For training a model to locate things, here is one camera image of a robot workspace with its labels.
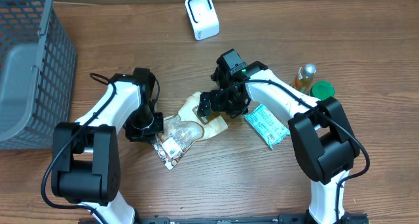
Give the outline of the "teal wet wipes packet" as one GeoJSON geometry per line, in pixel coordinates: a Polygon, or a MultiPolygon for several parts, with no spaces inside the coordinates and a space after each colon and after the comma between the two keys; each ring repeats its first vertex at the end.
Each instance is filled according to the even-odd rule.
{"type": "Polygon", "coordinates": [[[270,149],[290,135],[289,129],[263,104],[245,116],[245,120],[264,139],[270,149]]]}

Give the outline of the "brown snack pouch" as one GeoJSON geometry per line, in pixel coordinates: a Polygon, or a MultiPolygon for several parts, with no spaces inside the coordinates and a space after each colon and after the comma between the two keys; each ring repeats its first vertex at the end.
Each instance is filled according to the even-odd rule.
{"type": "Polygon", "coordinates": [[[219,113],[199,117],[200,92],[195,92],[186,99],[177,112],[164,118],[164,131],[158,134],[153,143],[161,161],[168,170],[172,170],[197,141],[208,140],[228,128],[219,113]]]}

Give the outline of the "yellow oil bottle silver cap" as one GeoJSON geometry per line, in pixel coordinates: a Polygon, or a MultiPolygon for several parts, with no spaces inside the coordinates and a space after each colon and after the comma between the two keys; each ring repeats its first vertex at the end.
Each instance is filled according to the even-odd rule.
{"type": "Polygon", "coordinates": [[[315,64],[306,64],[300,67],[290,86],[299,92],[305,93],[312,84],[316,72],[317,66],[315,64]]]}

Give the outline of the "green lid white jar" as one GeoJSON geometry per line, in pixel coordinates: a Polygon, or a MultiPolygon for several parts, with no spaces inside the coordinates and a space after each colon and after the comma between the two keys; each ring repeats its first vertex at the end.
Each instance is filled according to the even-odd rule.
{"type": "Polygon", "coordinates": [[[327,81],[319,81],[311,87],[309,95],[319,100],[325,100],[335,96],[335,88],[327,81]]]}

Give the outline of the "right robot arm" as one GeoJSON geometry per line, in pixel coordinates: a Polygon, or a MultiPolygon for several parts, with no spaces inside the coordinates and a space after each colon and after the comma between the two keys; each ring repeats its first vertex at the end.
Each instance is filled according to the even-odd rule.
{"type": "Polygon", "coordinates": [[[218,89],[203,92],[197,114],[224,112],[235,118],[259,102],[288,122],[295,157],[311,181],[311,202],[303,214],[280,214],[278,223],[368,223],[365,214],[343,208],[344,182],[359,145],[340,102],[319,100],[282,82],[259,61],[247,64],[231,49],[216,61],[211,79],[218,89]]]}

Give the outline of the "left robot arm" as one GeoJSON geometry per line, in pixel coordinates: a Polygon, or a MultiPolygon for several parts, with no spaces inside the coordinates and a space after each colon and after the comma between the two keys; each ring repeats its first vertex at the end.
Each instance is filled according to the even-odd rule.
{"type": "Polygon", "coordinates": [[[147,68],[90,77],[107,90],[87,114],[55,127],[41,196],[52,208],[87,210],[96,223],[139,223],[137,210],[120,193],[117,135],[124,130],[130,142],[156,141],[164,130],[163,116],[155,110],[158,99],[152,96],[159,83],[147,68]]]}

